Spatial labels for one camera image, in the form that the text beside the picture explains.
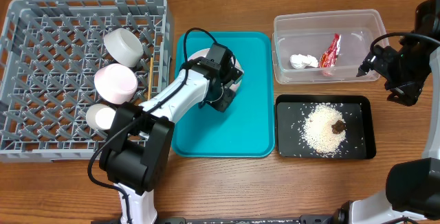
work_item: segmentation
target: white tissue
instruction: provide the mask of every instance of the white tissue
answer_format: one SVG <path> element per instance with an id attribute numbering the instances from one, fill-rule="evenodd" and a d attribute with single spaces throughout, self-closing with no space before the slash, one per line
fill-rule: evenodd
<path id="1" fill-rule="evenodd" d="M 316 57 L 310 55 L 291 55 L 290 63 L 294 69 L 304 69 L 306 66 L 318 67 L 318 60 L 316 60 Z"/>

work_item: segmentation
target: white rice grain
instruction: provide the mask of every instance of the white rice grain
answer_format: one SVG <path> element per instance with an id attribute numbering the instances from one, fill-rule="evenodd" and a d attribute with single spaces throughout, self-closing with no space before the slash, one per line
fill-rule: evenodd
<path id="1" fill-rule="evenodd" d="M 345 139 L 345 131 L 333 134 L 331 125 L 344 121 L 342 113 L 325 104 L 319 104 L 307 116 L 303 124 L 302 138 L 318 153 L 335 153 Z"/>

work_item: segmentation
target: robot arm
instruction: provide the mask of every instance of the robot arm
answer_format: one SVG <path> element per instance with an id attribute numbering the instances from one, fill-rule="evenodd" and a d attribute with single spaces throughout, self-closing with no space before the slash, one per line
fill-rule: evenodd
<path id="1" fill-rule="evenodd" d="M 416 9 L 415 30 L 377 38 L 359 67 L 357 76 L 375 70 L 386 79 L 388 100 L 414 105 L 428 75 L 432 73 L 434 93 L 429 138 L 422 159 L 395 165 L 386 189 L 373 196 L 348 203 L 335 214 L 335 224 L 400 223 L 440 219 L 440 0 L 423 2 Z M 376 42 L 389 36 L 404 36 L 397 52 Z"/>
<path id="2" fill-rule="evenodd" d="M 235 97 L 236 89 L 231 86 L 242 75 L 232 52 L 213 43 L 206 55 L 185 62 L 175 81 L 153 99 L 140 106 L 126 102 L 118 108 L 109 130 L 111 141 L 102 150 L 99 164 L 108 179 L 129 196 L 126 205 L 120 193 L 122 224 L 154 224 L 153 189 L 166 167 L 175 123 L 197 103 L 200 108 L 206 103 L 224 112 Z M 121 132 L 134 119 L 136 125 Z M 130 142 L 129 133 L 148 135 L 148 142 L 145 146 Z"/>

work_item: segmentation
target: candy wrapper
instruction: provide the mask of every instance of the candy wrapper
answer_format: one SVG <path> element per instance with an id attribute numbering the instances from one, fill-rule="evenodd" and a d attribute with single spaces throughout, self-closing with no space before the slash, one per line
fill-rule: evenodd
<path id="1" fill-rule="evenodd" d="M 339 56 L 339 51 L 341 48 L 341 36 L 339 34 L 335 34 L 335 38 L 333 42 L 331 42 L 330 47 L 326 52 L 321 56 L 321 61 L 319 63 L 319 67 L 333 67 L 336 64 L 336 59 Z M 324 70 L 322 72 L 325 76 L 331 76 L 330 70 Z"/>

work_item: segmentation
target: blue plastic tray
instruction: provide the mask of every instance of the blue plastic tray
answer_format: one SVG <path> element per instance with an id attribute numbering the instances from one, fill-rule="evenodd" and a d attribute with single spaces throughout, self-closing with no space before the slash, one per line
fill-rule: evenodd
<path id="1" fill-rule="evenodd" d="M 185 157 L 265 157 L 275 146 L 274 83 L 269 38 L 260 32 L 213 32 L 217 42 L 234 52 L 245 75 L 224 112 L 196 105 L 176 124 L 173 150 Z M 177 44 L 175 75 L 184 61 L 183 39 Z M 212 40 L 192 32 L 188 56 L 209 48 Z"/>

